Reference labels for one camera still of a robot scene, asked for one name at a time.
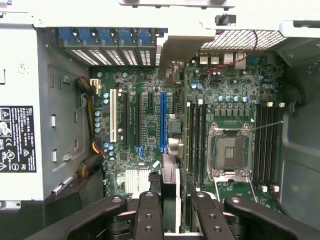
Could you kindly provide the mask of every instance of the red wire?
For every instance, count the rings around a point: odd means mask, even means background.
[[[241,58],[239,60],[236,60],[236,61],[232,61],[232,62],[229,62],[229,63],[226,63],[226,64],[221,64],[221,65],[218,65],[217,67],[213,67],[211,69],[209,69],[208,71],[206,71],[203,75],[204,76],[207,76],[208,74],[210,74],[212,71],[214,70],[217,70],[218,68],[223,68],[224,66],[229,66],[229,65],[233,65],[233,64],[236,64],[236,63],[239,63],[241,62],[242,60],[245,60],[247,57],[249,57],[257,48],[257,45],[258,45],[258,35],[256,33],[255,30],[252,30],[254,36],[255,36],[255,44],[254,44],[254,47],[253,49],[251,50],[251,52],[249,52],[244,58]]]

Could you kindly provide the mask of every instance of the regulatory label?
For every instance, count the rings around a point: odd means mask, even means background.
[[[33,107],[0,106],[0,174],[36,172]]]

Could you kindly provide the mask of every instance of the blue connector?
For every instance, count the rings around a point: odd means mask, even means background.
[[[167,93],[160,93],[160,152],[167,152],[167,130],[166,130],[166,116],[167,116]]]

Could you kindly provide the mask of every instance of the white pci slot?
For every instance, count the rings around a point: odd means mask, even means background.
[[[117,90],[110,89],[110,142],[117,141],[118,134]]]

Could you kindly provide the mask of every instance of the motherboard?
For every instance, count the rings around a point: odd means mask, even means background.
[[[148,191],[163,155],[179,155],[182,178],[191,174],[198,190],[221,202],[245,196],[277,209],[266,188],[279,175],[281,125],[275,123],[284,107],[284,64],[260,55],[243,66],[214,68],[213,61],[198,54],[183,66],[180,82],[159,78],[153,67],[91,69],[106,195]]]

